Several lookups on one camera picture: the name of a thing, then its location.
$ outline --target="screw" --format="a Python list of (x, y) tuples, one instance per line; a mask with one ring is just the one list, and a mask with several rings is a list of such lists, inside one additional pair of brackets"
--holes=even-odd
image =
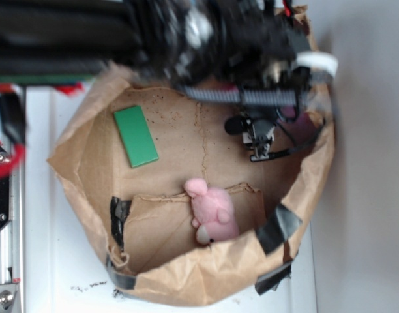
[(9, 164), (10, 162), (10, 155), (7, 152), (0, 152), (0, 165)]
[(14, 296), (8, 290), (0, 293), (0, 305), (6, 310), (11, 304)]

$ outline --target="green block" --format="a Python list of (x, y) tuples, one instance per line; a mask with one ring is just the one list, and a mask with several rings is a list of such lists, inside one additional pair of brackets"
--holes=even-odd
[(114, 117), (132, 168), (159, 159), (140, 106), (115, 112)]

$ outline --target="white surface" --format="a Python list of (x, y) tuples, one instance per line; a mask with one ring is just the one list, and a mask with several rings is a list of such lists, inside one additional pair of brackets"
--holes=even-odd
[(27, 97), (26, 163), (26, 312), (276, 312), (314, 313), (316, 297), (311, 236), (308, 231), (292, 279), (276, 292), (258, 296), (250, 287), (205, 308), (174, 308), (140, 300), (114, 298), (107, 272), (89, 246), (45, 159), (75, 112), (82, 96), (67, 98), (47, 89)]
[(312, 220), (319, 313), (399, 313), (399, 0), (307, 0), (335, 55), (337, 154)]

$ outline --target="pink stuffed animal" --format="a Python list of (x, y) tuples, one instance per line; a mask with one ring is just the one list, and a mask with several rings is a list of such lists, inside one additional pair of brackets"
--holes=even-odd
[(184, 189), (192, 198), (194, 212), (193, 227), (197, 228), (196, 239), (203, 245), (224, 241), (239, 235), (239, 226), (234, 216), (230, 195), (223, 188), (210, 187), (202, 178), (189, 179)]

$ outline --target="red wire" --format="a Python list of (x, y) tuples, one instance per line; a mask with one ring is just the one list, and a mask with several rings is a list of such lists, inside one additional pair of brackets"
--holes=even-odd
[(284, 7), (285, 7), (285, 15), (287, 17), (290, 17), (292, 12), (290, 11), (290, 9), (288, 8), (288, 5), (286, 4), (286, 0), (283, 1), (284, 2)]
[(0, 179), (9, 176), (13, 169), (17, 168), (17, 166), (25, 157), (24, 145), (17, 144), (14, 146), (14, 150), (16, 154), (11, 156), (11, 162), (0, 165)]

